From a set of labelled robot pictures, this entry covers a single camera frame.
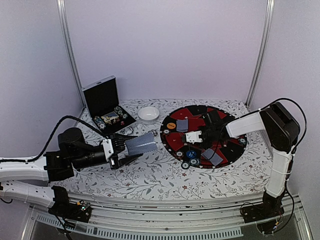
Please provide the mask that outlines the orange big blind button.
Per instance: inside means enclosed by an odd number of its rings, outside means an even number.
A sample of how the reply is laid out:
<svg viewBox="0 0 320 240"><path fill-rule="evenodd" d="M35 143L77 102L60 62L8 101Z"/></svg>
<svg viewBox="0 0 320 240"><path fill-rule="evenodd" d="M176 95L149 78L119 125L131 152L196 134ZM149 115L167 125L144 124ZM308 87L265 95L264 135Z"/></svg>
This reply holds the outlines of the orange big blind button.
<svg viewBox="0 0 320 240"><path fill-rule="evenodd" d="M170 129L170 130L175 129L176 126L177 126L177 125L176 125L174 122L169 122L169 123L166 125L166 127L167 127L168 129Z"/></svg>

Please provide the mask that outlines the blue chips off mat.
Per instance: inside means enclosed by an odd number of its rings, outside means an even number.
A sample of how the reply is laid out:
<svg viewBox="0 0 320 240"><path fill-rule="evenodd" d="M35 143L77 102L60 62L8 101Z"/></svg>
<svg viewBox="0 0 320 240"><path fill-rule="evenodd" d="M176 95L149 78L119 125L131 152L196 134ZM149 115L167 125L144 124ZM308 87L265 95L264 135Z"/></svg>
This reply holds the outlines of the blue chips off mat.
<svg viewBox="0 0 320 240"><path fill-rule="evenodd" d="M183 162L183 163L181 164L181 167L182 167L182 169L187 170L187 169L190 167L190 165L189 165L188 162Z"/></svg>

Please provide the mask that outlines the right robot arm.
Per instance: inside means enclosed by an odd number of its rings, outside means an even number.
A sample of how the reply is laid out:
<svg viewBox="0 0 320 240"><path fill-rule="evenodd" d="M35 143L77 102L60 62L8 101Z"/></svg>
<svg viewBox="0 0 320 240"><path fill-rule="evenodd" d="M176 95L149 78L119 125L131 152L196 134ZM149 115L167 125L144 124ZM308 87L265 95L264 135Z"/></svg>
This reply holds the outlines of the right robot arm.
<svg viewBox="0 0 320 240"><path fill-rule="evenodd" d="M240 101L155 99L125 104L132 116L159 110L147 123L137 118L132 146L150 149L108 174L106 194L135 200L202 200L262 193L258 213L269 218L285 193L300 127L275 100L248 112Z"/></svg>

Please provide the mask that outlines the red chips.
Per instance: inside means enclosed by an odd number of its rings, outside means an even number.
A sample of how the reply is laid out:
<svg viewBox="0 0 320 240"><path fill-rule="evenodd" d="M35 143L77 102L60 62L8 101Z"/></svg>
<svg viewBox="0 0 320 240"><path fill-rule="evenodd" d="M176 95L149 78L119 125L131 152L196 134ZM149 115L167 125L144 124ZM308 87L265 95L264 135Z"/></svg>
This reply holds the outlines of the red chips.
<svg viewBox="0 0 320 240"><path fill-rule="evenodd" d="M177 151L177 152L175 153L175 155L176 155L177 159L182 159L182 157L184 156L184 154L183 154L182 151Z"/></svg>

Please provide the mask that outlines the blue card deck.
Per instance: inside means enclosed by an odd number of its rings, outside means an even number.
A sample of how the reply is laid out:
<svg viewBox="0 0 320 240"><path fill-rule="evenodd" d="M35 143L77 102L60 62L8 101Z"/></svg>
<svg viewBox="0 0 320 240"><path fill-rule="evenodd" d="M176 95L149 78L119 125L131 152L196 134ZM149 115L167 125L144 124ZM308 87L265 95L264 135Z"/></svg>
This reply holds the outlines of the blue card deck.
<svg viewBox="0 0 320 240"><path fill-rule="evenodd" d="M158 149L152 132L125 141L125 146L129 156L145 154Z"/></svg>

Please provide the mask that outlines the blue small blind button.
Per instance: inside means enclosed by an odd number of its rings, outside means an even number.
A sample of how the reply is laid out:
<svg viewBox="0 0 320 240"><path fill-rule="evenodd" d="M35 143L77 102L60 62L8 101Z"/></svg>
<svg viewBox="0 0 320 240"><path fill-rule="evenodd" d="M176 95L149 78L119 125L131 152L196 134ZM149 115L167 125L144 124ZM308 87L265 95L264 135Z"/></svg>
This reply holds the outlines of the blue small blind button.
<svg viewBox="0 0 320 240"><path fill-rule="evenodd" d="M185 153L188 159L195 159L197 158L197 153L194 150L187 150Z"/></svg>

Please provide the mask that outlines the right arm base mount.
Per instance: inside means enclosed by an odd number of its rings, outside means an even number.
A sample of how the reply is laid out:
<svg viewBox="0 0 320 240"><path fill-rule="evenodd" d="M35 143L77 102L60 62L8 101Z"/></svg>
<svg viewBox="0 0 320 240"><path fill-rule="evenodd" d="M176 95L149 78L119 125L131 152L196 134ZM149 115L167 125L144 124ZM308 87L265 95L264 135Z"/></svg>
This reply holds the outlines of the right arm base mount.
<svg viewBox="0 0 320 240"><path fill-rule="evenodd" d="M285 213L281 204L272 208L266 203L253 204L251 202L243 203L239 211L245 223L266 220Z"/></svg>

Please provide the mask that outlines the dealt cards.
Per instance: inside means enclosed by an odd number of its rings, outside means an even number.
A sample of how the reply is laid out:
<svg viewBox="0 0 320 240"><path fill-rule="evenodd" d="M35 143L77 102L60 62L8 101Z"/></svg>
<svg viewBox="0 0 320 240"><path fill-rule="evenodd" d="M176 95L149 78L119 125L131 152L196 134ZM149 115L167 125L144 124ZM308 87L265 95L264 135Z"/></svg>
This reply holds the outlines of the dealt cards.
<svg viewBox="0 0 320 240"><path fill-rule="evenodd" d="M206 160L208 160L213 166L218 166L223 162L223 158L220 157L213 149L208 148L205 150L202 154L202 157L204 157Z"/></svg>
<svg viewBox="0 0 320 240"><path fill-rule="evenodd" d="M186 133L189 129L188 119L177 119L176 120L176 131Z"/></svg>

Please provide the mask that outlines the green chips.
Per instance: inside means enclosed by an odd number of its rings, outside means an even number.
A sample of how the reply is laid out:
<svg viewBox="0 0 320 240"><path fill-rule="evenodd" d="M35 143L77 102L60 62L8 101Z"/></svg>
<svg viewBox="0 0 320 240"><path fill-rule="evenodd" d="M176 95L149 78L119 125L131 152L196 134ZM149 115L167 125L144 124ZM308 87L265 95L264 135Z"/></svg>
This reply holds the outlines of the green chips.
<svg viewBox="0 0 320 240"><path fill-rule="evenodd" d="M239 138L238 142L243 146L245 146L247 144L247 140L245 138Z"/></svg>
<svg viewBox="0 0 320 240"><path fill-rule="evenodd" d="M193 167L200 165L200 160L198 158L192 158L189 160L189 164Z"/></svg>

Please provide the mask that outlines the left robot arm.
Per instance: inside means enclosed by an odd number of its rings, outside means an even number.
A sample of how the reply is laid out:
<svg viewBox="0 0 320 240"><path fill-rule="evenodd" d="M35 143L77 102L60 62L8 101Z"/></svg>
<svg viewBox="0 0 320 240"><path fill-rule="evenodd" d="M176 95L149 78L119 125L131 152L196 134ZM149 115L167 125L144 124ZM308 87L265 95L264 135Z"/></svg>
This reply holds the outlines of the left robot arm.
<svg viewBox="0 0 320 240"><path fill-rule="evenodd" d="M55 208L63 217L74 213L74 205L69 201L63 187L43 187L26 183L26 180L47 182L63 181L74 177L75 171L109 164L111 169L128 165L141 154L119 158L125 150L125 142L130 136L115 133L104 138L99 145L85 142L82 131L71 127L58 135L58 151L48 151L33 158L0 160L0 195Z"/></svg>

